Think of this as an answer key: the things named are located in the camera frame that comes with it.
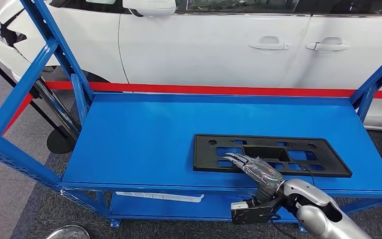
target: robotic arm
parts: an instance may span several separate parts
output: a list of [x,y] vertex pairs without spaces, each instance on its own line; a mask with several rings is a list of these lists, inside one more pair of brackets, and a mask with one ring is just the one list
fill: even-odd
[[227,153],[232,161],[259,183],[255,197],[232,203],[234,224],[267,223],[284,207],[319,239],[371,239],[326,193],[300,179],[285,180],[260,158]]

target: car door handle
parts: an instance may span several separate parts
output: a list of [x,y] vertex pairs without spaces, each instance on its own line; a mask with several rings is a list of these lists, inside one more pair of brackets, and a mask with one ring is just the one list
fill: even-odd
[[305,47],[313,51],[341,51],[341,50],[348,49],[349,45],[347,44],[330,45],[330,44],[321,44],[319,42],[310,42],[306,44]]
[[266,50],[286,50],[289,48],[289,45],[285,44],[284,42],[279,43],[251,43],[249,44],[250,47],[256,48],[256,49],[266,49]]

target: floor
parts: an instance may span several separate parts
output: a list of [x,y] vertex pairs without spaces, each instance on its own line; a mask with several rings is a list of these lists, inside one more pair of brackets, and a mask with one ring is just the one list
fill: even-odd
[[[0,77],[0,105],[10,90],[10,85]],[[58,96],[72,108],[73,97],[69,92],[58,92]],[[42,101],[36,102],[45,112],[50,112]],[[41,163],[62,173],[69,155],[55,155],[47,150],[46,138],[51,130],[39,114],[27,107],[4,136]],[[370,132],[370,136],[382,155],[382,132]],[[351,217],[373,238],[382,239],[382,207]],[[66,224],[84,226],[93,239],[286,238],[271,225],[234,226],[217,222],[125,220],[119,229],[111,229],[106,220],[0,164],[0,239],[44,239],[54,229]],[[280,226],[298,238],[312,238],[298,233],[295,225]]]

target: stanchion base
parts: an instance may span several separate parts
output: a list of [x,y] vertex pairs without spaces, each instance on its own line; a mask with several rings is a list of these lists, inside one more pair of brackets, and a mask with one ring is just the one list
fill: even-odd
[[50,133],[49,137],[47,137],[47,148],[56,154],[68,153],[74,150],[76,141],[70,136],[67,130],[61,125],[58,127],[62,132],[67,135],[65,138],[55,129]]

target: blue metal shelf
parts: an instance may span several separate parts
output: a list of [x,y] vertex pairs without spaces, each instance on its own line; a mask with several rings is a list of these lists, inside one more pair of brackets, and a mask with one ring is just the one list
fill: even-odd
[[[111,216],[119,219],[154,219],[184,221],[231,221],[231,203],[237,199],[222,195],[205,195],[201,202],[179,202],[120,196],[114,194],[110,207]],[[297,223],[295,217],[281,208],[280,222]]]
[[[315,185],[330,196],[363,198],[342,208],[348,214],[382,205],[382,159],[362,125],[382,86],[382,65],[347,99],[95,93],[45,3],[20,1],[46,45],[1,106],[0,134],[52,54],[73,83],[82,132],[62,178],[1,136],[0,162],[111,225],[124,218],[228,221],[230,203],[239,200],[224,195],[255,193],[245,174],[192,170],[196,133],[324,138],[353,175],[315,177]],[[81,190],[96,191],[97,200]],[[114,195],[109,209],[102,191],[206,196],[188,204]],[[295,222],[284,210],[280,215],[282,222]]]
[[317,187],[382,191],[382,159],[348,99],[161,94],[96,94],[62,185],[254,193],[245,174],[192,170],[196,133],[325,138],[353,175]]

